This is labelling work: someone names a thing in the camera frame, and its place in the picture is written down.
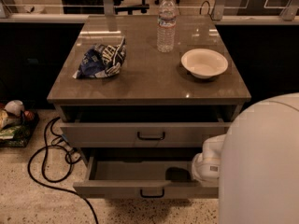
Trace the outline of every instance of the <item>closed drawer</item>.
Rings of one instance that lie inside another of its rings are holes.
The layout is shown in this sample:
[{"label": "closed drawer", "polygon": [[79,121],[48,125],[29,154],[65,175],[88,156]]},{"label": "closed drawer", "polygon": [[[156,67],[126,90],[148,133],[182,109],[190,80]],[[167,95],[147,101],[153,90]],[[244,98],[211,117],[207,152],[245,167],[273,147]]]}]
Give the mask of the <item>closed drawer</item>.
[{"label": "closed drawer", "polygon": [[192,180],[192,157],[197,151],[98,148],[90,157],[85,181],[75,183],[74,189],[84,198],[218,198],[218,188],[203,188]]},{"label": "closed drawer", "polygon": [[72,147],[199,147],[229,122],[62,123]]}]

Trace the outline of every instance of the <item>drawer handle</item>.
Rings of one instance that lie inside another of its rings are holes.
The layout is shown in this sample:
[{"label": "drawer handle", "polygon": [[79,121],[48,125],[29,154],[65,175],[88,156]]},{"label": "drawer handle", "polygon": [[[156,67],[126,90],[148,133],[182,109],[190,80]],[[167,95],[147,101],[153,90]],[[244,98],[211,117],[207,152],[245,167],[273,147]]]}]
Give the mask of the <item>drawer handle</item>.
[{"label": "drawer handle", "polygon": [[161,194],[161,195],[158,195],[158,196],[148,196],[148,195],[143,195],[142,189],[140,190],[140,196],[141,196],[142,198],[163,198],[164,194],[165,194],[164,189],[162,189],[162,194]]},{"label": "drawer handle", "polygon": [[165,136],[166,136],[166,134],[165,134],[165,132],[163,132],[162,133],[162,136],[161,137],[157,137],[157,138],[152,138],[152,137],[142,137],[141,136],[141,132],[137,132],[137,137],[138,137],[138,139],[140,139],[140,140],[150,140],[150,141],[152,141],[152,140],[164,140],[165,139]]}]

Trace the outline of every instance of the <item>crumpled snack bag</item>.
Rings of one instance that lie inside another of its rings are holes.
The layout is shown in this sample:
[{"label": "crumpled snack bag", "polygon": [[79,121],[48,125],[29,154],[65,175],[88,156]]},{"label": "crumpled snack bag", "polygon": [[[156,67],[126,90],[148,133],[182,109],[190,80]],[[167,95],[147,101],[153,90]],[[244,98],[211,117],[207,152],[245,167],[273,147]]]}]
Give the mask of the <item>crumpled snack bag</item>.
[{"label": "crumpled snack bag", "polygon": [[112,77],[121,71],[126,56],[125,38],[118,46],[96,44],[85,54],[73,78]]}]

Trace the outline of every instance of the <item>water bottle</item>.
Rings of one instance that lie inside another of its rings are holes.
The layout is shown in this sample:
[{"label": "water bottle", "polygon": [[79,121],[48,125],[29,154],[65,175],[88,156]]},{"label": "water bottle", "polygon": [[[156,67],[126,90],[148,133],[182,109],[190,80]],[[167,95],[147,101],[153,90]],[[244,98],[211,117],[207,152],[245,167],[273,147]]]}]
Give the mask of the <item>water bottle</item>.
[{"label": "water bottle", "polygon": [[169,52],[174,47],[176,29],[176,4],[163,0],[159,7],[157,47],[160,52]]}]

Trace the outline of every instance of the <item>table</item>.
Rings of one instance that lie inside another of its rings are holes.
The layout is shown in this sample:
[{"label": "table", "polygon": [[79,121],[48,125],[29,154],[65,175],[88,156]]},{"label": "table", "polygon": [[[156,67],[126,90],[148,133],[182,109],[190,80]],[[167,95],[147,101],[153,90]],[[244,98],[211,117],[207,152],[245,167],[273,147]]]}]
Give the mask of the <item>table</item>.
[{"label": "table", "polygon": [[[178,16],[173,51],[156,48],[155,16],[91,16],[83,26],[48,100],[61,128],[87,165],[74,188],[94,198],[217,197],[217,188],[192,180],[192,157],[211,136],[227,132],[250,94],[208,16]],[[74,79],[95,43],[117,45],[125,36],[121,72]],[[223,54],[228,70],[210,80],[181,65],[190,49]]]}]

